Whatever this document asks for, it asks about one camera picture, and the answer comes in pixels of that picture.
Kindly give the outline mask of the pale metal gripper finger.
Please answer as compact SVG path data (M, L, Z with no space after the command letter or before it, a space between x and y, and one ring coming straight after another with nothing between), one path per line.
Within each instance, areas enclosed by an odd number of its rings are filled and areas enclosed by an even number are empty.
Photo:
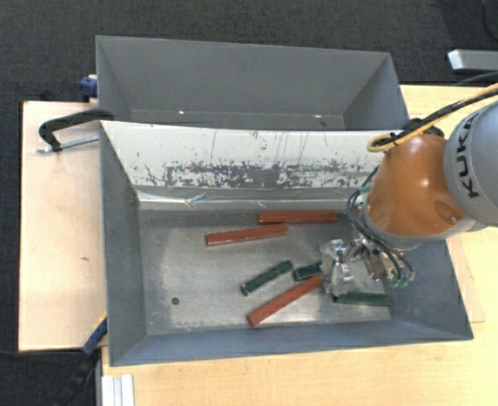
M331 274L324 281L323 289L326 294L346 294L355 290L355 279L349 264L334 264Z
M332 239L320 245L320 269L330 271L336 263L346 260L349 247L342 239Z

